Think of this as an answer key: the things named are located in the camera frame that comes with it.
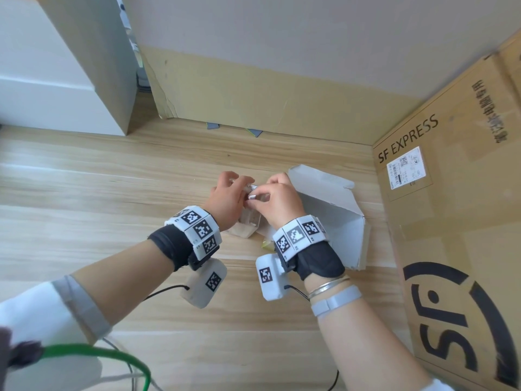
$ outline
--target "person's right arm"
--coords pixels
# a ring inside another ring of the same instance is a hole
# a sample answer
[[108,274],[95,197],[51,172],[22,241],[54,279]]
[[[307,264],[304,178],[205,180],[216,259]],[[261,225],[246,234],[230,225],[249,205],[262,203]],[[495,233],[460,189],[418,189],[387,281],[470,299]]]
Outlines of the person's right arm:
[[[246,204],[258,210],[274,228],[279,229],[306,215],[286,174],[271,177],[268,184],[251,194],[267,193],[270,194],[268,202],[250,200]],[[322,253],[329,256],[329,263],[340,262],[332,249]],[[305,277],[304,285],[311,292],[330,280],[311,273]],[[327,299],[350,285],[350,281],[342,282],[312,298],[311,303]],[[363,298],[330,311],[319,319],[318,325],[348,390],[420,391],[432,383],[426,371]]]

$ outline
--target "open white box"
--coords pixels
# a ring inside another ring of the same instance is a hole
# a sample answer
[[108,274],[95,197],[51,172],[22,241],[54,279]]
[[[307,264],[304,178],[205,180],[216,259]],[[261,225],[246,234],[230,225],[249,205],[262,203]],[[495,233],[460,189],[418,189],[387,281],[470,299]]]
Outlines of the open white box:
[[[306,165],[288,170],[291,183],[298,191],[304,210],[318,217],[329,234],[329,243],[349,269],[365,269],[371,226],[356,204],[355,183]],[[271,239],[275,230],[263,219],[257,230]]]

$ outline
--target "black wrist strap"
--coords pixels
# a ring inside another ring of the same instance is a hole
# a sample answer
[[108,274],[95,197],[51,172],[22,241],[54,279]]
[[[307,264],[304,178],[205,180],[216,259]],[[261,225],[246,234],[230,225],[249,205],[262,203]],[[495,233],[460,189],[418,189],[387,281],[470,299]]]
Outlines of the black wrist strap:
[[148,238],[172,260],[174,272],[185,266],[188,257],[193,253],[192,243],[175,225],[166,225],[153,232]]
[[303,249],[291,258],[288,264],[290,267],[294,267],[301,280],[311,273],[333,278],[341,276],[345,271],[342,261],[327,241],[321,241]]

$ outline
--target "white label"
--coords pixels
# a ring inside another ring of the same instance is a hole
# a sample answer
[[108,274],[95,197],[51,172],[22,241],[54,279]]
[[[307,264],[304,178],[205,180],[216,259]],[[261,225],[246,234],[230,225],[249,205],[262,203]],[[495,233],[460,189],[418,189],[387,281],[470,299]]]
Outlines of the white label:
[[388,163],[387,172],[389,173],[391,189],[399,188],[425,177],[425,166],[421,159],[420,147],[416,147]]

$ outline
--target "green cable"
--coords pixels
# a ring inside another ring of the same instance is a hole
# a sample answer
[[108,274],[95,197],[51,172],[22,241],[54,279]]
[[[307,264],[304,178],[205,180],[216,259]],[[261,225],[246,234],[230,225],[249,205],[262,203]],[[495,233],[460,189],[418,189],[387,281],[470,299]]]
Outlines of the green cable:
[[145,384],[143,391],[148,391],[150,387],[150,380],[152,374],[148,366],[134,357],[123,351],[112,350],[108,348],[93,347],[87,344],[67,344],[67,345],[52,345],[47,346],[43,350],[42,358],[57,358],[65,357],[66,355],[88,355],[90,357],[104,357],[112,358],[118,361],[126,362],[138,368],[145,375]]

